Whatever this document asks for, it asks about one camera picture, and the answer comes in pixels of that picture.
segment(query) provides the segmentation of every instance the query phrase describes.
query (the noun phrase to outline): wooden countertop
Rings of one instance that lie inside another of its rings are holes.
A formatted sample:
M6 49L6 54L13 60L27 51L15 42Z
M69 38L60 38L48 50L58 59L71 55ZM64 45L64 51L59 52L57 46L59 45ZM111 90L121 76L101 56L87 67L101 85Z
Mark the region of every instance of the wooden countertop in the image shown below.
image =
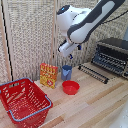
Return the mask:
M72 79L79 83L76 95L67 95L62 90L58 75L55 89L35 83L48 95L53 108L39 128L109 128L128 100L128 81L110 74L104 84L88 74L73 68ZM15 128L0 101L0 128Z

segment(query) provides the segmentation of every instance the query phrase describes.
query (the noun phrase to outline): snack box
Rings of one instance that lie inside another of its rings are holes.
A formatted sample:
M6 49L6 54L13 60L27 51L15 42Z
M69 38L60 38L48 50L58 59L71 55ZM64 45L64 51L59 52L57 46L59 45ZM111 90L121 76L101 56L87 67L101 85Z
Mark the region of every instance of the snack box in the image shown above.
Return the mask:
M40 83L55 88L58 75L58 67L46 63L40 65Z

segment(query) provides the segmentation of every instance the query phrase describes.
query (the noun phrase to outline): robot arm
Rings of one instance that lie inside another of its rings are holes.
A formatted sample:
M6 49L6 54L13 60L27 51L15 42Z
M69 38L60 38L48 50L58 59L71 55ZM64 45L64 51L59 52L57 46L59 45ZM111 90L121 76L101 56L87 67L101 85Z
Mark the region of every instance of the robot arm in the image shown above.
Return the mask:
M70 5L57 12L57 22L66 38L59 51L67 57L79 44L88 41L91 33L105 21L125 0L100 0L94 9L74 8Z

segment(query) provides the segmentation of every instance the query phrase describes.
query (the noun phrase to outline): red bowl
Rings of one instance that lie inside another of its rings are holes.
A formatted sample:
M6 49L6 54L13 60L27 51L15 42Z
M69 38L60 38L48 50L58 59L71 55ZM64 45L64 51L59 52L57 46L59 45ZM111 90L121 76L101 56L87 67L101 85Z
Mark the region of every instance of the red bowl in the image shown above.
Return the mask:
M80 88L78 83L70 80L64 81L62 83L62 86L63 86L63 91L68 95L75 95Z

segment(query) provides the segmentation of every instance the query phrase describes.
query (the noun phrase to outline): red basket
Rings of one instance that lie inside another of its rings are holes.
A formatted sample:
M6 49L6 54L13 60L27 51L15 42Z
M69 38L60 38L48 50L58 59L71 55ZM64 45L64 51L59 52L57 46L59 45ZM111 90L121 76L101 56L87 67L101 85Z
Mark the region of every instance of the red basket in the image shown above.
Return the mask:
M29 78L0 85L0 99L18 128L37 128L44 123L53 103Z

